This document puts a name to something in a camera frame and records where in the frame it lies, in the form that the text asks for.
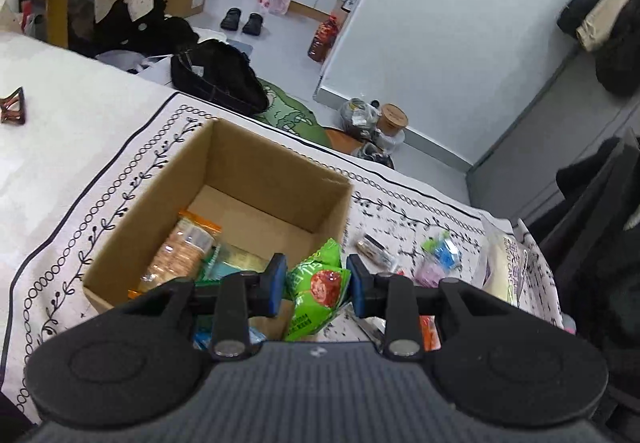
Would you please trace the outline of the green snack packet with red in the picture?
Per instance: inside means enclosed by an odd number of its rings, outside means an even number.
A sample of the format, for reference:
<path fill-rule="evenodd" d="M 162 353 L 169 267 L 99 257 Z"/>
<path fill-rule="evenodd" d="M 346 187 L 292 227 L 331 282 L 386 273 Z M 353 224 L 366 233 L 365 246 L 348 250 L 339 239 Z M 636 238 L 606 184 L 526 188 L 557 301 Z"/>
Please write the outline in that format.
<path fill-rule="evenodd" d="M 333 238 L 288 272 L 286 289 L 294 310 L 284 340 L 299 341 L 322 330 L 341 307 L 351 277 Z"/>

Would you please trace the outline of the purple round snack packet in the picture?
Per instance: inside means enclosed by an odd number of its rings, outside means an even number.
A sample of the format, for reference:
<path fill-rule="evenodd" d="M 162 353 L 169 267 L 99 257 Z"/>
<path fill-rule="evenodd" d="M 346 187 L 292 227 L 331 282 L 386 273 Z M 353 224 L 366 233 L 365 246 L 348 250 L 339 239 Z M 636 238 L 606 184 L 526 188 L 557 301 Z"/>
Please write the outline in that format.
<path fill-rule="evenodd" d="M 436 288 L 439 282 L 448 276 L 449 270 L 431 255 L 426 255 L 419 267 L 413 272 L 413 278 L 416 284 L 427 287 Z"/>

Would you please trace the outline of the orange snack packet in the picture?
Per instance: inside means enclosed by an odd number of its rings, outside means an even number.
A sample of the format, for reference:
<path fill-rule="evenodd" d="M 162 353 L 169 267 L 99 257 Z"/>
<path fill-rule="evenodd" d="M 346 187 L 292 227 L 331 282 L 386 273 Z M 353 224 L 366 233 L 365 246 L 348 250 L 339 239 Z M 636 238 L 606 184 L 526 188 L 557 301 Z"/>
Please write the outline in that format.
<path fill-rule="evenodd" d="M 423 337 L 423 347 L 425 351 L 435 351 L 440 348 L 439 336 L 435 326 L 433 316 L 420 316 L 421 333 Z"/>

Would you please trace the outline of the small silver brown bar packet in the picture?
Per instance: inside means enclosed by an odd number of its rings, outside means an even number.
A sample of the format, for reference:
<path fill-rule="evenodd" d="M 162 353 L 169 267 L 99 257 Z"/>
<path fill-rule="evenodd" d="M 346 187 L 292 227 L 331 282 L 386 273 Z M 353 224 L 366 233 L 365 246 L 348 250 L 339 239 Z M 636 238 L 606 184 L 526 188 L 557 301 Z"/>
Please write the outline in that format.
<path fill-rule="evenodd" d="M 356 241 L 356 248 L 361 255 L 364 255 L 385 272 L 394 273 L 397 269 L 397 259 L 369 234 L 364 234 Z"/>

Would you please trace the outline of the green packet in box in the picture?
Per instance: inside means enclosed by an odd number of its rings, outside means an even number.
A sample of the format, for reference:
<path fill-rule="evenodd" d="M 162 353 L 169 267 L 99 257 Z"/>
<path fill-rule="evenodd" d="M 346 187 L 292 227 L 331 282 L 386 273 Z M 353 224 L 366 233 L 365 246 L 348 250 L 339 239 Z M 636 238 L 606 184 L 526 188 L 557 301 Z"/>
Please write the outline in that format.
<path fill-rule="evenodd" d="M 228 275 L 244 271 L 262 273 L 268 260 L 239 247 L 222 243 L 203 260 L 196 280 L 199 283 L 217 283 Z"/>

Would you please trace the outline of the brown cardboard box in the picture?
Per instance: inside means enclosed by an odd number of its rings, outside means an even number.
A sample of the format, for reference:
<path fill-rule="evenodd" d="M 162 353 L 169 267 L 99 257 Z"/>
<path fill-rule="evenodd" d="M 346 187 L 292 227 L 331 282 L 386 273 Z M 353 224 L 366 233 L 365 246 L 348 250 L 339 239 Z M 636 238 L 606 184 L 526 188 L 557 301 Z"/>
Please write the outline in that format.
<path fill-rule="evenodd" d="M 224 241 L 259 257 L 284 253 L 291 267 L 328 239 L 343 238 L 348 179 L 227 120 L 197 126 L 151 172 L 82 279 L 100 313 L 126 302 L 183 210 L 221 226 Z"/>

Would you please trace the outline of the blue green small packet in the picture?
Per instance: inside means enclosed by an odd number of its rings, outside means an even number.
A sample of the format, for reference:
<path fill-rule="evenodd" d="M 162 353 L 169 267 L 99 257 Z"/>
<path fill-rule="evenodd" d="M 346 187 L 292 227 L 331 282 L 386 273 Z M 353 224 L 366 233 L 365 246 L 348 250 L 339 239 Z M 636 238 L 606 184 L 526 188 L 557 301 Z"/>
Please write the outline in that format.
<path fill-rule="evenodd" d="M 448 232 L 442 232 L 436 237 L 427 238 L 421 245 L 422 250 L 431 255 L 447 272 L 457 269 L 461 265 L 461 251 L 454 244 Z"/>

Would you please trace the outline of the clear pack of round crackers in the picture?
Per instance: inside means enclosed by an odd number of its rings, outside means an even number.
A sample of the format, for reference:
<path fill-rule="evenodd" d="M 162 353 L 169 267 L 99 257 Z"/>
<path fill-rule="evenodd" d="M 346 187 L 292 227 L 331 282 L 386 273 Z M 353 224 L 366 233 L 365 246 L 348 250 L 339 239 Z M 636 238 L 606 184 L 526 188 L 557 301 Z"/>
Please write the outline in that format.
<path fill-rule="evenodd" d="M 177 223 L 155 252 L 138 286 L 128 290 L 127 298 L 138 298 L 175 278 L 196 278 L 203 262 L 218 248 L 221 234 L 218 224 L 191 211 L 180 211 Z"/>

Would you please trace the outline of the grey sneaker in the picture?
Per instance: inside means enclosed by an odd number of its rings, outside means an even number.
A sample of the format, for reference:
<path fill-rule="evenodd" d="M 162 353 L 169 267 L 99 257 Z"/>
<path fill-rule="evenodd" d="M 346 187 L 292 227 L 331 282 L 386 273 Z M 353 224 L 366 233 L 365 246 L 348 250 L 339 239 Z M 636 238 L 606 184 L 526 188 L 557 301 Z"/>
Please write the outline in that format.
<path fill-rule="evenodd" d="M 383 165 L 392 170 L 395 169 L 393 159 L 390 158 L 390 155 L 385 154 L 371 142 L 366 142 L 360 145 L 359 148 L 352 152 L 352 156 L 364 160 L 369 160 L 369 162 Z"/>

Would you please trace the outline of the wooden lid jar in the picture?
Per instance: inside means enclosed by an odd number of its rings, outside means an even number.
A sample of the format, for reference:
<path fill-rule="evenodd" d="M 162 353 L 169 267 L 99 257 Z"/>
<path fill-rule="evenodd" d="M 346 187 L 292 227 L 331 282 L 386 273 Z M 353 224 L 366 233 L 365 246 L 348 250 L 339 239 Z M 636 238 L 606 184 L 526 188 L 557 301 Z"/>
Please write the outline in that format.
<path fill-rule="evenodd" d="M 409 120 L 403 110 L 395 104 L 383 104 L 376 123 L 376 145 L 385 153 L 392 152 L 405 142 L 405 130 L 408 125 Z"/>

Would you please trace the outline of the glass jar with foil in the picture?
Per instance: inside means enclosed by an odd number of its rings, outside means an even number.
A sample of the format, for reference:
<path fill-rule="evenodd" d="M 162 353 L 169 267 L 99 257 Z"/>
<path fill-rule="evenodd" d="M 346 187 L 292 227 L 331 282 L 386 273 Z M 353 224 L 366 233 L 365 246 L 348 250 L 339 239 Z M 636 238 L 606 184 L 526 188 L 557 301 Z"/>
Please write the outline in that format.
<path fill-rule="evenodd" d="M 338 110 L 343 130 L 352 138 L 367 141 L 378 123 L 378 110 L 360 99 L 346 101 Z"/>

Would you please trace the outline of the green floor mat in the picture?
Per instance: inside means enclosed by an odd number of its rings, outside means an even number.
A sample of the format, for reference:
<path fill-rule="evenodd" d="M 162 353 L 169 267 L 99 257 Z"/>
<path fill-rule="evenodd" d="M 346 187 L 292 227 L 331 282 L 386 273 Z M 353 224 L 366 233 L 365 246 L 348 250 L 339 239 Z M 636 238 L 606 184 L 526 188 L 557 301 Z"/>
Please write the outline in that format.
<path fill-rule="evenodd" d="M 272 82 L 260 79 L 260 84 L 269 100 L 269 106 L 263 113 L 255 115 L 254 119 L 326 148 L 331 146 L 326 130 L 308 107 Z"/>

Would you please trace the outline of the black bag on floor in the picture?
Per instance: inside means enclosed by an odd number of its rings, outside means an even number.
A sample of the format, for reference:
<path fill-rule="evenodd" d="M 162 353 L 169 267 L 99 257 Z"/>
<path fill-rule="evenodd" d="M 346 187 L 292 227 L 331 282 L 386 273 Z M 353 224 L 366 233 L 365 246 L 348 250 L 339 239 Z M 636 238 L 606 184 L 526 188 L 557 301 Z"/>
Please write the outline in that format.
<path fill-rule="evenodd" d="M 263 113 L 269 107 L 248 57 L 217 39 L 171 56 L 170 76 L 175 89 L 244 116 Z"/>

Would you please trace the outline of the white black patterned bed blanket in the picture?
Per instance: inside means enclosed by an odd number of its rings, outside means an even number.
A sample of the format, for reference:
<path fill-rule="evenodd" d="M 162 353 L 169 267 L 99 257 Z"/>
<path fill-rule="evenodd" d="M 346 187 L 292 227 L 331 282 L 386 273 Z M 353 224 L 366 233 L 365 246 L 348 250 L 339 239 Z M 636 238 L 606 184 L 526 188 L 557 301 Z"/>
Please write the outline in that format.
<path fill-rule="evenodd" d="M 26 359 L 43 341 L 94 314 L 82 280 L 129 207 L 216 106 L 140 76 L 14 33 L 1 37 L 1 91 L 22 90 L 26 122 L 1 128 L 1 390 L 30 420 Z M 487 211 L 454 191 L 343 155 L 256 120 L 247 130 L 314 159 L 352 182 L 352 207 L 338 238 L 369 233 L 420 261 L 427 236 L 448 232 L 469 281 Z"/>

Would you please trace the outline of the red oil bottle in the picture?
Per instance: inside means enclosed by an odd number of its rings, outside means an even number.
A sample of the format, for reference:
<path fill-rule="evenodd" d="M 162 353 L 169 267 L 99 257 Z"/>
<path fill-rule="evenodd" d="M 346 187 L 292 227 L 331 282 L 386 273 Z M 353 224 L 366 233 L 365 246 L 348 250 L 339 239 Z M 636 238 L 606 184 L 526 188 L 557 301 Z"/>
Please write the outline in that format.
<path fill-rule="evenodd" d="M 312 38 L 307 52 L 308 56 L 314 62 L 322 63 L 331 50 L 339 31 L 337 18 L 330 15 L 314 33 L 314 38 Z"/>

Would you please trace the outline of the black slipper right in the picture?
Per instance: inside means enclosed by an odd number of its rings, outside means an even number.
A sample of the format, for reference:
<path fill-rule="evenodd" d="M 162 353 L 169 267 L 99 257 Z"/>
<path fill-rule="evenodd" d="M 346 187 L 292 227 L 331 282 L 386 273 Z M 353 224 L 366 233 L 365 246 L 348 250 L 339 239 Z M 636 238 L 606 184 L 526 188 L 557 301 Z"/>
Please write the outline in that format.
<path fill-rule="evenodd" d="M 242 33 L 248 36 L 258 37 L 262 33 L 262 24 L 264 24 L 262 14 L 251 13 L 242 28 Z"/>

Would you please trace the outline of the black slipper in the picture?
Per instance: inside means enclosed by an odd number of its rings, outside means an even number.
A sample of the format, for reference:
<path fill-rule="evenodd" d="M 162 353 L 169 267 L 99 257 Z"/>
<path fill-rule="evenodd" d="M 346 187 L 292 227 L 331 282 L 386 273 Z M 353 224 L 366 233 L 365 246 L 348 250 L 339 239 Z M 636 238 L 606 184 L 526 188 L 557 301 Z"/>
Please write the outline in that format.
<path fill-rule="evenodd" d="M 262 33 L 262 24 L 264 24 L 262 14 L 251 13 L 242 28 L 242 33 L 248 36 L 258 37 Z"/>
<path fill-rule="evenodd" d="M 239 8 L 230 8 L 222 21 L 220 28 L 226 32 L 236 32 L 239 29 L 242 11 Z"/>

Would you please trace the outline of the black slipper left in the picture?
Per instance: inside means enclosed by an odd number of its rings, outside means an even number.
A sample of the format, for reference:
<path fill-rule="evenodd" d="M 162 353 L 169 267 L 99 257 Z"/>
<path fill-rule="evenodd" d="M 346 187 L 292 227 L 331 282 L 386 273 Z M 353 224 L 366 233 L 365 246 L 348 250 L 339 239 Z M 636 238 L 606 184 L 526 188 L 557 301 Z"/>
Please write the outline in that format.
<path fill-rule="evenodd" d="M 226 32 L 236 32 L 239 29 L 242 11 L 239 8 L 230 8 L 222 21 L 220 28 Z"/>

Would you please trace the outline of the brown hair clip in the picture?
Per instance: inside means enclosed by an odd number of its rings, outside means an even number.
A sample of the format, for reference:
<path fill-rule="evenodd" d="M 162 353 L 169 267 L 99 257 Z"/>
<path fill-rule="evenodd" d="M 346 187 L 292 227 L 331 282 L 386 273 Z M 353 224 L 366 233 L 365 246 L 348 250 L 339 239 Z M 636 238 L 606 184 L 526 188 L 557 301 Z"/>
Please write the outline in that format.
<path fill-rule="evenodd" d="M 18 87 L 9 96 L 0 100 L 1 122 L 21 126 L 26 122 L 25 94 L 22 87 Z"/>

